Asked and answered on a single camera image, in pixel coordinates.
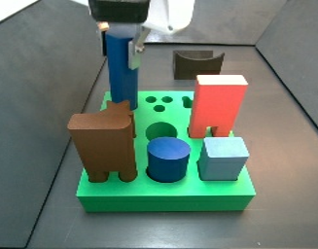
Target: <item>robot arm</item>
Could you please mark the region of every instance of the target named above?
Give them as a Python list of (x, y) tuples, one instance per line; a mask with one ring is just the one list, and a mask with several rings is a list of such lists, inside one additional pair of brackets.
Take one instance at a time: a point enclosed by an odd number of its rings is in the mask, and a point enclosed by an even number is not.
[(173, 34), (191, 22), (195, 0), (88, 0), (96, 21), (141, 23), (128, 44), (128, 68), (140, 66), (144, 40), (155, 30)]

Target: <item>light blue cube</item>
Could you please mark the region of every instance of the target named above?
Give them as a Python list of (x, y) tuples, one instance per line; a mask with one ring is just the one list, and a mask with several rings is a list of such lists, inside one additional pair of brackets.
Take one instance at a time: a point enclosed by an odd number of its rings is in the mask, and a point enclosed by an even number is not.
[(203, 181), (235, 181), (248, 159), (242, 137), (204, 138), (199, 175)]

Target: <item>blue block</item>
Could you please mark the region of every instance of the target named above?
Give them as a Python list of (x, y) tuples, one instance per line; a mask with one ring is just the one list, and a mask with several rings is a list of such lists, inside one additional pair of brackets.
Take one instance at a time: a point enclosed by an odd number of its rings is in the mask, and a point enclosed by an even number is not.
[(159, 137), (148, 143), (148, 176), (157, 182), (172, 183), (185, 175), (191, 148), (173, 137)]
[(204, 138), (199, 175), (203, 181), (235, 181), (248, 159), (242, 137)]
[(137, 107), (137, 69), (128, 68), (128, 42), (133, 34), (124, 27), (113, 27), (105, 33), (112, 102), (129, 101), (131, 110)]

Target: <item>green block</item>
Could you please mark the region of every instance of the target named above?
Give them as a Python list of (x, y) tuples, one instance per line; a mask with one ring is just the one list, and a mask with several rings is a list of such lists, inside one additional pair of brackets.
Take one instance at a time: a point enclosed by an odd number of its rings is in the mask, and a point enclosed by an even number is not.
[[(238, 181), (201, 181), (197, 160), (201, 139), (187, 135), (191, 115), (191, 91), (139, 91), (133, 112), (137, 177), (124, 183), (112, 172), (105, 183), (89, 183), (82, 170), (76, 197), (86, 212), (131, 211), (232, 211), (243, 210), (255, 196), (247, 168)], [(159, 183), (145, 173), (148, 138), (176, 136), (191, 147), (185, 177), (175, 183)]]

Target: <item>circular hole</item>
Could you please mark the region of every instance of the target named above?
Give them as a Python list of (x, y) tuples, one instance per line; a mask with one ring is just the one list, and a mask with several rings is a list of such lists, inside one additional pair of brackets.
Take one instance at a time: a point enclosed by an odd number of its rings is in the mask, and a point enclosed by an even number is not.
[(151, 141), (157, 137), (176, 137), (176, 128), (172, 124), (165, 122), (157, 122), (151, 124), (145, 129), (145, 137)]
[(164, 107), (161, 106), (161, 105), (156, 105), (155, 107), (153, 107), (153, 110), (156, 111), (156, 112), (163, 112), (163, 110), (164, 110)]
[(161, 98), (161, 101), (163, 101), (164, 103), (169, 103), (169, 102), (172, 102), (172, 98), (168, 97), (168, 96), (165, 96), (165, 97)]
[(149, 97), (145, 98), (145, 101), (148, 103), (153, 103), (156, 101), (156, 98), (153, 96), (149, 96)]

